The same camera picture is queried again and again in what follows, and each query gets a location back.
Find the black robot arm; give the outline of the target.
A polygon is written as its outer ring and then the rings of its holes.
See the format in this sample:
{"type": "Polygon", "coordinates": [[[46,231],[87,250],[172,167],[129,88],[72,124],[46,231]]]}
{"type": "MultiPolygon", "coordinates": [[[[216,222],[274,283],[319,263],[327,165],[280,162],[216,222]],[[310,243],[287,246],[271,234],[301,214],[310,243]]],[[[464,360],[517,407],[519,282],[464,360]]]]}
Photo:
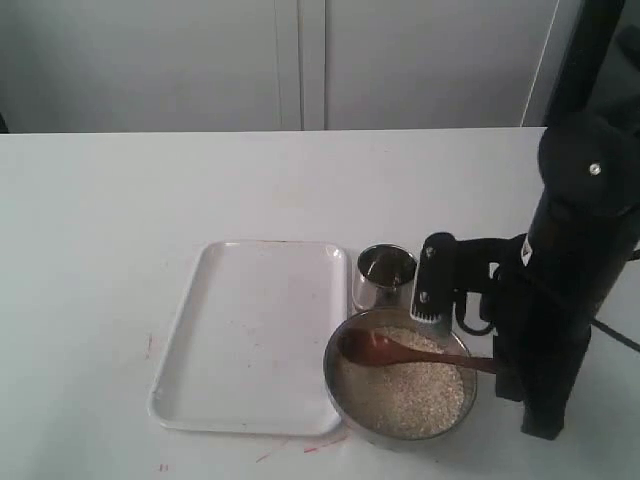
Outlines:
{"type": "Polygon", "coordinates": [[[625,265],[639,257],[639,99],[588,107],[610,45],[639,62],[639,29],[620,27],[620,1],[590,1],[581,16],[538,145],[543,191],[527,232],[423,243],[411,318],[448,334],[480,297],[493,356],[476,361],[498,397],[524,406],[525,434],[553,440],[597,313],[625,265]]]}

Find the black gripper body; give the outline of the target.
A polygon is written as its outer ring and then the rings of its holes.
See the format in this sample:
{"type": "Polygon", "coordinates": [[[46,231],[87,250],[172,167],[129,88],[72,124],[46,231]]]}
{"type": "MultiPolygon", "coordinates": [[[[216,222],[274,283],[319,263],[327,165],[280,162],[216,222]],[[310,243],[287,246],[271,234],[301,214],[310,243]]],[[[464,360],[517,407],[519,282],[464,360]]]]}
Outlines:
{"type": "Polygon", "coordinates": [[[534,291],[523,275],[525,234],[455,242],[454,286],[480,295],[479,316],[495,331],[496,395],[533,400],[543,384],[530,326],[534,291]]]}

